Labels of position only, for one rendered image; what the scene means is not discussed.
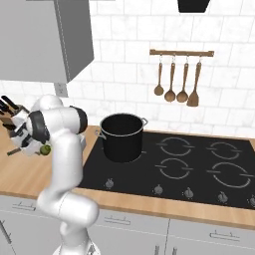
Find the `black hob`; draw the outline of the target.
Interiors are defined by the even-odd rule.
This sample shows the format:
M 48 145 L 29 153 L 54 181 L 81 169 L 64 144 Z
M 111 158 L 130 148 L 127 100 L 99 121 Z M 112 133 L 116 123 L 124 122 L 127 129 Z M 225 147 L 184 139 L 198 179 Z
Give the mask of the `black hob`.
M 107 180 L 114 181 L 106 188 Z M 160 185 L 162 194 L 155 194 Z M 247 139 L 144 132 L 134 161 L 109 160 L 99 137 L 84 165 L 81 188 L 253 209 L 255 150 Z M 192 198 L 184 191 L 190 188 Z M 218 199 L 223 191 L 228 200 Z

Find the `large wooden spoon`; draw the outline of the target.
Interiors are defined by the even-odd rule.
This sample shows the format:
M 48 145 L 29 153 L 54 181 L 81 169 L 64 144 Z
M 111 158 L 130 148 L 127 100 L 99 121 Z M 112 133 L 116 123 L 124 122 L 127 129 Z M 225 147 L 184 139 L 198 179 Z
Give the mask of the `large wooden spoon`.
M 185 84 L 186 84 L 186 79 L 187 79 L 187 73 L 188 73 L 188 64 L 184 64 L 184 70 L 183 70 L 183 84 L 182 84 L 182 89 L 181 91 L 177 94 L 177 101 L 179 103 L 184 103 L 188 99 L 188 94 L 185 91 Z

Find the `black extractor hood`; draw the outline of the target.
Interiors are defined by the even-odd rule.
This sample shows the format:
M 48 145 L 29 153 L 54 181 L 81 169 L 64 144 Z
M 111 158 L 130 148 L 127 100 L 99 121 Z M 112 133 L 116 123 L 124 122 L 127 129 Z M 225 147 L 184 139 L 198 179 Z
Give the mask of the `black extractor hood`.
M 180 13 L 204 13 L 210 0 L 177 0 Z

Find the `black cooking pot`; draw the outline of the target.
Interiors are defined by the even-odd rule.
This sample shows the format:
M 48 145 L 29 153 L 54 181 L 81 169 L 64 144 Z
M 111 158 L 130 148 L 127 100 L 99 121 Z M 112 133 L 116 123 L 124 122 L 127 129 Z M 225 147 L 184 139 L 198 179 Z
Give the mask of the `black cooking pot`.
M 113 162 L 131 162 L 141 155 L 146 118 L 119 113 L 104 118 L 95 135 L 103 141 L 105 156 Z

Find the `grey wall socket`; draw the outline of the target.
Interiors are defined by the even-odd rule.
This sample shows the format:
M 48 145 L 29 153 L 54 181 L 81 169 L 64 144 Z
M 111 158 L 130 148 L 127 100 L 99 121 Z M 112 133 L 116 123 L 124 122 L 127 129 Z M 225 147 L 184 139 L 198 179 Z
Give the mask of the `grey wall socket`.
M 58 97 L 66 98 L 68 96 L 68 90 L 66 84 L 55 83 L 54 84 L 55 93 Z

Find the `wooden ladle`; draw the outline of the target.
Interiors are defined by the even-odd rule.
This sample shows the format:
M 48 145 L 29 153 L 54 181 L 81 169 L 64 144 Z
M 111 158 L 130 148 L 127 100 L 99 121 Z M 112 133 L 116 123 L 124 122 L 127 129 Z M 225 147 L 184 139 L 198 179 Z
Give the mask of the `wooden ladle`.
M 175 71 L 175 63 L 171 63 L 170 68 L 170 82 L 173 83 L 173 77 L 174 77 L 174 71 Z M 169 86 L 169 90 L 165 93 L 164 98 L 167 102 L 173 102 L 175 100 L 175 92 L 172 89 L 172 86 Z

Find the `grey drawer front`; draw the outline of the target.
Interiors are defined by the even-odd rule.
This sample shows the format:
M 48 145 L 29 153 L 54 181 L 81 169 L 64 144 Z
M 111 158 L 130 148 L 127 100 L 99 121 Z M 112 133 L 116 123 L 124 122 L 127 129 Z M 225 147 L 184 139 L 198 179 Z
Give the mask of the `grey drawer front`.
M 37 208 L 35 199 L 0 195 L 0 216 L 5 215 L 28 215 L 47 218 L 47 215 Z
M 123 218 L 126 217 L 127 220 L 130 221 L 130 225 L 118 225 L 105 222 L 105 217 L 113 216 L 115 218 Z M 96 222 L 97 225 L 106 226 L 106 227 L 114 227 L 118 229 L 124 230 L 133 230 L 144 233 L 152 233 L 165 235 L 167 232 L 168 219 L 163 217 L 155 217 L 120 211 L 112 211 L 112 210 L 100 210 L 99 218 Z
M 168 233 L 183 239 L 255 249 L 255 230 L 170 219 Z

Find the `small wooden spoon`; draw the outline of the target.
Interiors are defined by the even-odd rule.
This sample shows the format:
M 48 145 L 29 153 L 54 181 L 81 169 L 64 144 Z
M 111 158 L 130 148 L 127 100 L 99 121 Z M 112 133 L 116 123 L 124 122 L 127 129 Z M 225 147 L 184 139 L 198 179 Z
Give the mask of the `small wooden spoon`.
M 154 89 L 154 93 L 157 96 L 161 96 L 163 94 L 163 87 L 161 85 L 161 72 L 162 72 L 162 64 L 158 65 L 158 84 Z

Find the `wooden utensil rail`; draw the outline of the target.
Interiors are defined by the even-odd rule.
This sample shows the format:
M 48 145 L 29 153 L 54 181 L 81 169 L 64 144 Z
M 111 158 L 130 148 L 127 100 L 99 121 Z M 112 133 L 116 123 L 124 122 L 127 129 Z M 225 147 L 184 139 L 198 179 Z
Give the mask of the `wooden utensil rail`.
M 166 51 L 166 50 L 156 50 L 150 49 L 150 55 L 159 56 L 187 56 L 187 57 L 213 57 L 214 51 Z

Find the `grey cupboard door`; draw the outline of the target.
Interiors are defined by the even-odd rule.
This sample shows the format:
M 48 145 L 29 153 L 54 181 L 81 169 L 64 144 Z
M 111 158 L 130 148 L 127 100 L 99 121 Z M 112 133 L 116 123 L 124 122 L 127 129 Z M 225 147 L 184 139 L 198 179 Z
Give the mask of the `grey cupboard door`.
M 103 226 L 91 227 L 89 233 L 102 255 L 154 255 L 155 245 L 159 245 L 158 255 L 164 255 L 163 235 Z
M 176 255 L 255 255 L 255 249 L 170 236 L 165 255 L 172 255 L 173 247 L 177 247 Z
M 61 244 L 57 220 L 28 215 L 0 216 L 11 244 L 0 230 L 0 255 L 53 255 Z

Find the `wooden spatula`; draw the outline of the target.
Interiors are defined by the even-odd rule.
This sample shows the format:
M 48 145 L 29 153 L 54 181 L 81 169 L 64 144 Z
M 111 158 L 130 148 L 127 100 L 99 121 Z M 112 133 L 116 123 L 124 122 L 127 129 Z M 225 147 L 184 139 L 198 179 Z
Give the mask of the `wooden spatula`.
M 187 103 L 186 103 L 189 107 L 197 107 L 198 106 L 199 96 L 197 93 L 197 84 L 198 84 L 200 71 L 201 71 L 201 63 L 198 62 L 196 64 L 196 70 L 195 70 L 194 88 L 193 88 L 192 93 L 189 95 Z

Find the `wooden knife block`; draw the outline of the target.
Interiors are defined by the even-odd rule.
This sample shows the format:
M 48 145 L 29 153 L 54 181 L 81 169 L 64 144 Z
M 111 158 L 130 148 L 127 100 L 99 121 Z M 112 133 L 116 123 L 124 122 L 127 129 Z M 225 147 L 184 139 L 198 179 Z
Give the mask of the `wooden knife block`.
M 22 105 L 16 105 L 7 96 L 0 97 L 0 122 L 9 131 L 23 128 L 29 111 Z

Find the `grey wall cupboard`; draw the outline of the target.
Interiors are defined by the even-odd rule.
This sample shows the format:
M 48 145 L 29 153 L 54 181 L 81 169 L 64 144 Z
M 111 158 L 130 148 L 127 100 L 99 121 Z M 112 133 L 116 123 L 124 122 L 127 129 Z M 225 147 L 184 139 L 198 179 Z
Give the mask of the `grey wall cupboard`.
M 65 84 L 93 59 L 89 0 L 0 0 L 0 80 Z

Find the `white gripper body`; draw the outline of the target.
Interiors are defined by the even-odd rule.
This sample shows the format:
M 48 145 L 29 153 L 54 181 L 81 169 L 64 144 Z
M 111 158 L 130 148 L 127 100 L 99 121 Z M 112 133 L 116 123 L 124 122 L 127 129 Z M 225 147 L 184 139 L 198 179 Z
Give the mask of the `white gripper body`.
M 28 133 L 23 133 L 22 135 L 17 135 L 15 137 L 15 145 L 17 146 L 18 151 L 30 156 L 39 154 L 43 144 L 33 139 Z

